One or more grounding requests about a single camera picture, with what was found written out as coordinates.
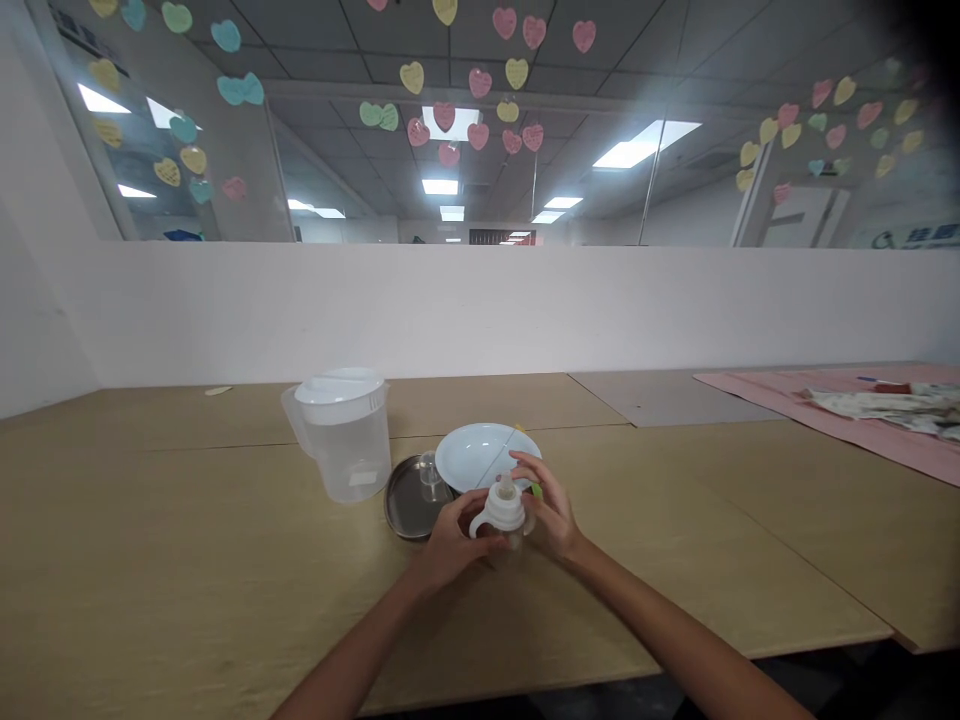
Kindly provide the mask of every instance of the paper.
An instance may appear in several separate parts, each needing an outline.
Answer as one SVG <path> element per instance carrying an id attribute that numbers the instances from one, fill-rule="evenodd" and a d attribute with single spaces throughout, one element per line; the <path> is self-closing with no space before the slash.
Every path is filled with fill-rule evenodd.
<path id="1" fill-rule="evenodd" d="M 95 60 L 87 65 L 87 69 L 101 87 L 112 92 L 120 92 L 120 73 L 112 62 L 106 58 Z"/>
<path id="2" fill-rule="evenodd" d="M 467 128 L 467 140 L 474 150 L 483 150 L 490 139 L 490 128 L 486 123 L 473 123 Z"/>
<path id="3" fill-rule="evenodd" d="M 517 118 L 520 117 L 520 106 L 514 102 L 508 103 L 501 100 L 500 104 L 497 105 L 497 117 L 503 122 L 516 122 Z"/>
<path id="4" fill-rule="evenodd" d="M 167 185 L 180 187 L 180 168 L 170 158 L 164 158 L 153 164 L 153 172 Z"/>
<path id="5" fill-rule="evenodd" d="M 853 94 L 857 91 L 857 84 L 853 81 L 853 78 L 847 75 L 840 82 L 837 83 L 837 92 L 833 96 L 834 105 L 843 105 L 847 100 L 853 97 Z"/>
<path id="6" fill-rule="evenodd" d="M 593 47 L 593 41 L 597 39 L 597 25 L 593 20 L 583 22 L 582 20 L 573 26 L 573 44 L 577 50 L 586 54 Z"/>
<path id="7" fill-rule="evenodd" d="M 97 129 L 97 135 L 110 147 L 120 147 L 123 145 L 123 130 L 113 120 L 94 120 L 93 126 Z"/>
<path id="8" fill-rule="evenodd" d="M 198 147 L 186 147 L 180 151 L 180 159 L 194 175 L 203 175 L 207 169 L 207 154 Z"/>
<path id="9" fill-rule="evenodd" d="M 527 149 L 531 152 L 537 152 L 540 146 L 543 145 L 543 125 L 539 123 L 536 125 L 528 125 L 523 129 L 521 136 L 523 137 L 523 144 L 527 146 Z"/>
<path id="10" fill-rule="evenodd" d="M 512 38 L 517 29 L 517 11 L 513 8 L 497 8 L 493 11 L 493 27 L 504 40 Z"/>
<path id="11" fill-rule="evenodd" d="M 457 17 L 457 0 L 433 0 L 433 11 L 447 27 L 453 25 Z"/>
<path id="12" fill-rule="evenodd" d="M 241 177 L 232 177 L 223 183 L 223 194 L 234 202 L 247 197 L 247 183 Z"/>
<path id="13" fill-rule="evenodd" d="M 210 26 L 213 41 L 224 52 L 237 52 L 240 49 L 240 29 L 233 20 L 213 23 Z"/>
<path id="14" fill-rule="evenodd" d="M 530 74 L 530 65 L 524 59 L 516 60 L 510 58 L 506 65 L 507 82 L 514 90 L 519 90 L 527 81 L 527 75 Z"/>
<path id="15" fill-rule="evenodd" d="M 516 155 L 523 147 L 523 139 L 512 130 L 503 131 L 503 147 L 511 155 Z"/>
<path id="16" fill-rule="evenodd" d="M 407 123 L 407 139 L 413 147 L 421 147 L 430 142 L 430 128 L 421 118 L 410 118 Z"/>
<path id="17" fill-rule="evenodd" d="M 416 60 L 409 65 L 401 65 L 400 82 L 414 95 L 419 95 L 423 90 L 423 65 Z"/>
<path id="18" fill-rule="evenodd" d="M 210 202 L 210 199 L 213 197 L 213 185 L 206 180 L 191 178 L 190 194 L 193 195 L 193 199 L 197 201 L 197 204 L 203 205 L 206 202 Z"/>
<path id="19" fill-rule="evenodd" d="M 457 108 L 453 106 L 453 103 L 434 103 L 433 119 L 438 128 L 448 132 L 457 119 Z"/>
<path id="20" fill-rule="evenodd" d="M 527 47 L 536 50 L 547 37 L 547 21 L 543 18 L 527 15 L 523 21 L 523 40 Z"/>
<path id="21" fill-rule="evenodd" d="M 174 5 L 172 2 L 165 2 L 160 7 L 160 11 L 163 13 L 163 21 L 170 28 L 170 32 L 181 35 L 193 27 L 193 15 L 190 14 L 190 8 L 186 5 Z"/>
<path id="22" fill-rule="evenodd" d="M 197 139 L 197 124 L 189 115 L 174 115 L 170 118 L 170 132 L 184 145 Z"/>

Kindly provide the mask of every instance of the table surface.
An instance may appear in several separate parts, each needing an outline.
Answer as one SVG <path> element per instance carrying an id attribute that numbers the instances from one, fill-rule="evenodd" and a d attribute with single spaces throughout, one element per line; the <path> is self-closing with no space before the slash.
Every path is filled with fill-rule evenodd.
<path id="1" fill-rule="evenodd" d="M 530 434 L 584 530 L 748 656 L 890 635 L 690 479 L 677 442 L 629 426 Z M 394 461 L 439 439 L 394 440 Z M 331 503 L 295 445 L 2 457 L 0 707 L 14 716 L 266 717 L 414 552 L 388 529 L 382 497 Z M 471 568 L 425 607 L 365 711 L 657 671 L 612 613 L 529 549 L 518 568 Z"/>

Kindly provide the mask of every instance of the blue heart note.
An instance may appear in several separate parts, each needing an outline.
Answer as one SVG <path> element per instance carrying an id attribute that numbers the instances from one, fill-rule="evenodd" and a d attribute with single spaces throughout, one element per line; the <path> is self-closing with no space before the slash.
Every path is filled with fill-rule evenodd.
<path id="1" fill-rule="evenodd" d="M 180 142 L 189 145 L 197 139 L 197 124 L 187 115 L 170 118 L 170 132 Z"/>
<path id="2" fill-rule="evenodd" d="M 224 52 L 237 52 L 240 49 L 240 30 L 233 20 L 224 20 L 222 23 L 213 23 L 210 26 L 213 41 Z"/>
<path id="3" fill-rule="evenodd" d="M 143 0 L 128 0 L 127 4 L 120 8 L 120 14 L 131 29 L 137 32 L 143 30 L 143 24 L 147 21 L 147 8 Z"/>

